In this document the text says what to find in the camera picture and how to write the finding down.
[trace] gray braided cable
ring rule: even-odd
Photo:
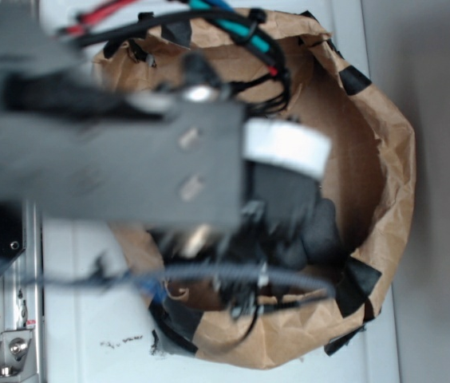
[[[8,267],[8,262],[0,259],[0,275]],[[111,278],[102,278],[91,276],[77,280],[65,280],[60,278],[51,278],[42,275],[40,278],[32,278],[29,275],[24,276],[27,284],[37,283],[42,285],[59,287],[114,287],[126,283],[135,283],[141,286],[152,280],[162,281],[167,279],[192,280],[192,279],[211,279],[219,278],[224,282],[251,282],[259,283],[261,279],[267,280],[276,286],[297,287],[302,290],[315,291],[324,290],[328,298],[335,298],[334,286],[320,278],[310,277],[308,275],[297,274],[290,270],[279,267],[260,267],[254,264],[238,265],[234,263],[203,264],[189,263],[170,265],[164,269],[147,271],[141,274],[125,273]]]

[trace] gray wall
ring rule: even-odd
[[[371,77],[418,140],[412,234],[394,283],[401,379],[450,382],[450,1],[362,2]]]

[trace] teal wire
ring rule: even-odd
[[[206,2],[202,2],[200,0],[190,0],[189,2],[190,7],[193,10],[209,10],[211,9],[211,6],[208,5]],[[242,26],[241,24],[238,24],[236,22],[230,22],[228,20],[217,20],[216,21],[220,26],[222,26],[225,30],[228,30],[234,34],[237,34],[241,36],[242,38],[245,38],[250,33],[250,28],[246,26]],[[251,38],[250,43],[260,50],[263,53],[267,53],[270,50],[270,45],[265,42],[263,39],[261,39],[259,36],[254,36]]]

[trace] red wire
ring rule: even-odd
[[[71,36],[80,36],[85,34],[88,28],[96,26],[112,14],[121,10],[125,6],[139,0],[112,0],[98,6],[95,10],[78,16],[78,24],[68,26],[63,31]]]
[[[79,21],[87,26],[95,26],[112,14],[116,13],[118,10],[136,1],[137,0],[116,0],[114,2],[104,4],[90,13],[81,15],[79,17]]]
[[[269,70],[270,75],[275,77],[278,74],[278,69],[276,69],[274,66],[268,66],[267,70]]]

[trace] brown paper bag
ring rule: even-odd
[[[191,27],[191,48],[201,49],[225,81],[249,81],[265,73],[264,66],[235,46],[225,33],[203,20],[191,22]],[[303,124],[333,140],[322,194],[337,207],[337,225],[351,253],[352,266],[344,271],[343,282],[347,275],[355,274],[357,267],[366,265],[379,272],[353,312],[344,310],[344,302],[338,299],[265,315],[239,344],[237,340],[250,325],[249,319],[235,322],[227,312],[195,311],[190,304],[206,299],[200,295],[195,298],[205,286],[192,286],[172,295],[173,304],[190,306],[185,309],[190,311],[184,311],[187,318],[179,313],[176,319],[191,322],[179,335],[182,333],[197,357],[269,369],[351,333],[380,313],[408,240],[416,165],[409,122],[379,89],[341,58],[329,43],[330,34],[317,21],[268,12],[268,20],[261,27],[283,47],[293,78],[292,101],[283,115],[297,115]],[[161,81],[180,80],[179,59],[185,48],[163,40],[160,29],[152,30],[137,43],[154,56],[157,67],[134,60],[125,43],[109,60],[102,55],[96,57],[95,69],[103,85],[137,91],[151,89]],[[278,92],[278,85],[267,83],[243,97],[261,101]],[[133,270],[160,266],[159,254],[141,229],[113,230]],[[350,280],[339,286],[345,295],[357,288]]]

